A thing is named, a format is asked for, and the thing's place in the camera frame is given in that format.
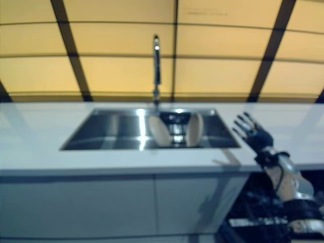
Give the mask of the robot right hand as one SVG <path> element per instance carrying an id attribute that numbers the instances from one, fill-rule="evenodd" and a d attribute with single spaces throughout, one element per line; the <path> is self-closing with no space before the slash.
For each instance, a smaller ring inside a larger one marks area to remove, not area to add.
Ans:
<path id="1" fill-rule="evenodd" d="M 232 130 L 257 154 L 273 147 L 273 137 L 248 112 L 238 114 Z"/>

